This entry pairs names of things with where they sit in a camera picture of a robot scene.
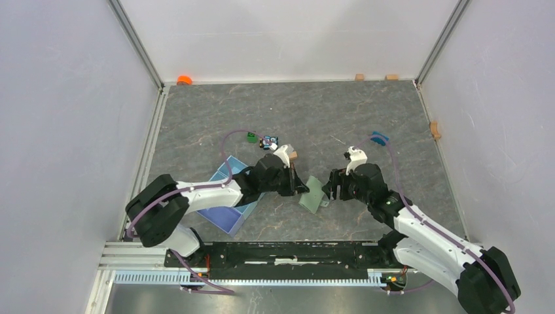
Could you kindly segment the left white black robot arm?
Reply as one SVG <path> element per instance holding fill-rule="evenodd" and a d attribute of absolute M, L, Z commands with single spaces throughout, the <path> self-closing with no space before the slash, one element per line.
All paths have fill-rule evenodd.
<path fill-rule="evenodd" d="M 276 154 L 263 156 L 254 166 L 218 181 L 186 183 L 169 174 L 160 175 L 126 206 L 128 237 L 138 237 L 144 247 L 164 246 L 189 266 L 199 266 L 206 257 L 200 236 L 182 226 L 183 217 L 204 209 L 241 207 L 275 192 L 282 197 L 310 191 L 298 177 L 294 164 Z"/>

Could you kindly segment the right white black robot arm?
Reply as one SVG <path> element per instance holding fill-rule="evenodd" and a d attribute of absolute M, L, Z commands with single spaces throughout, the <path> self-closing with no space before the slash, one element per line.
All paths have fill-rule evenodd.
<path fill-rule="evenodd" d="M 333 169 L 322 191 L 330 200 L 357 200 L 392 231 L 379 261 L 414 268 L 447 288 L 467 313 L 515 313 L 522 292 L 507 255 L 459 237 L 386 185 L 376 164 Z"/>

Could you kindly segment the blue three-compartment organizer tray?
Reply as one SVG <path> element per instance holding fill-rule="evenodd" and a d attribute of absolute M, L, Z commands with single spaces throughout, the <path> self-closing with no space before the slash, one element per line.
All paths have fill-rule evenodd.
<path fill-rule="evenodd" d="M 247 167 L 245 163 L 234 156 L 229 156 L 226 160 L 233 174 L 237 174 Z M 228 175 L 229 171 L 225 164 L 222 163 L 209 181 L 222 181 L 226 179 Z M 197 213 L 228 236 L 235 237 L 264 195 L 265 193 L 262 193 L 257 201 L 240 207 L 212 207 L 199 210 Z"/>

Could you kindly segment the green card holder wallet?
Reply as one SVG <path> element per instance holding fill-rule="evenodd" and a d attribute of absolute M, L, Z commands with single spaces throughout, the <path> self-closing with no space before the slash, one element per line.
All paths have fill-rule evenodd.
<path fill-rule="evenodd" d="M 298 204 L 311 212 L 316 214 L 321 207 L 329 206 L 329 199 L 322 191 L 323 184 L 314 176 L 309 176 L 306 186 L 309 188 L 307 193 L 303 193 L 300 197 Z"/>

